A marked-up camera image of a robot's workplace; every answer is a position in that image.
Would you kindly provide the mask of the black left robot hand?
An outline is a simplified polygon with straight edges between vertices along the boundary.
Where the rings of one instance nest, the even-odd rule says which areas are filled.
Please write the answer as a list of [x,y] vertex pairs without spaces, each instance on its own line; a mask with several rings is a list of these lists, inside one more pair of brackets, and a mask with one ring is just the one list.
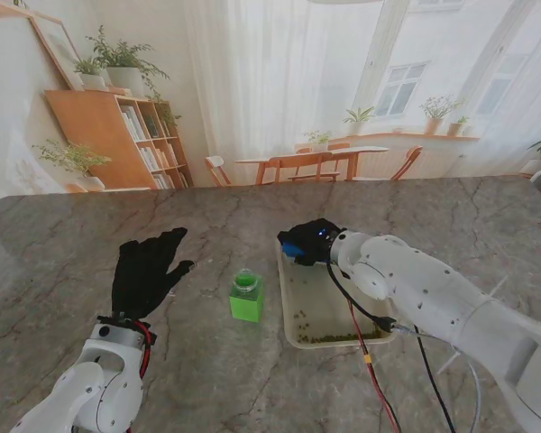
[[146,318],[190,272],[194,266],[190,260],[170,268],[187,232],[185,227],[176,227],[157,237],[142,242],[131,240],[120,246],[111,297],[115,318]]

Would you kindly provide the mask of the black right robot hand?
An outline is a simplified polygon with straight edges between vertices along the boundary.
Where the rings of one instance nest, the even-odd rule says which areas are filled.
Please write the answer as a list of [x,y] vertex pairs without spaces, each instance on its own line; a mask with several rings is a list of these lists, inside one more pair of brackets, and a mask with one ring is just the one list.
[[319,218],[280,231],[277,239],[282,251],[295,263],[313,266],[315,263],[333,263],[331,248],[337,237],[345,231],[325,218]]

